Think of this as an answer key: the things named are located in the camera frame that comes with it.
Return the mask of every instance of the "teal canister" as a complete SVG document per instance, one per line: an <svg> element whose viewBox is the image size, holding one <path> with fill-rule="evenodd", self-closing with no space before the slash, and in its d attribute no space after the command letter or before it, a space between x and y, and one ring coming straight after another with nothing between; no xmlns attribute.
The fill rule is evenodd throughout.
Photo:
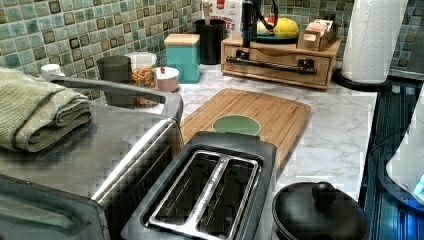
<svg viewBox="0 0 424 240"><path fill-rule="evenodd" d="M200 35L170 34L165 39L167 66L178 69L180 83L199 82Z"/></svg>

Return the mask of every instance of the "wooden lid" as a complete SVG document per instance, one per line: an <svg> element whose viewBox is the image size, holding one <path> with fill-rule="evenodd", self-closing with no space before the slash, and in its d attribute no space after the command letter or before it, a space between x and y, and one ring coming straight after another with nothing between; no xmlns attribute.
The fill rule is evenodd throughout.
<svg viewBox="0 0 424 240"><path fill-rule="evenodd" d="M169 34L165 39L165 46L194 46L199 39L199 34Z"/></svg>

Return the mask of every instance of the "kitchen counter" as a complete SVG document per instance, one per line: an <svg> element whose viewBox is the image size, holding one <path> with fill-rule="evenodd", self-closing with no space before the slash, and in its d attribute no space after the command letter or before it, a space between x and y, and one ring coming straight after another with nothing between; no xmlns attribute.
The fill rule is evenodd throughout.
<svg viewBox="0 0 424 240"><path fill-rule="evenodd" d="M296 182L328 181L358 200L376 93L331 83L327 91L223 76L220 65L201 65L198 84L180 84L183 119L224 88L254 91L308 104L309 122L277 179L276 190Z"/></svg>

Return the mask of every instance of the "lemon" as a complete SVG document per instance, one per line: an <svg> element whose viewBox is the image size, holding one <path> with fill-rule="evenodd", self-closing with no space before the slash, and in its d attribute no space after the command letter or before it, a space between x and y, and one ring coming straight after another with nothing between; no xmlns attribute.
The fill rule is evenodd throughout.
<svg viewBox="0 0 424 240"><path fill-rule="evenodd" d="M277 26L273 29L274 35L278 38L292 38L299 35L297 23L288 18L279 18Z"/></svg>

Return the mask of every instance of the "paper towel roll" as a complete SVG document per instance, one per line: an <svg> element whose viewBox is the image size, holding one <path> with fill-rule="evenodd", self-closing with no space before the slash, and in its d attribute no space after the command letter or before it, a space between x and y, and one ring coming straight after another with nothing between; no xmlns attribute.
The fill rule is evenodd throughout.
<svg viewBox="0 0 424 240"><path fill-rule="evenodd" d="M355 0L341 73L357 83L386 81L408 0Z"/></svg>

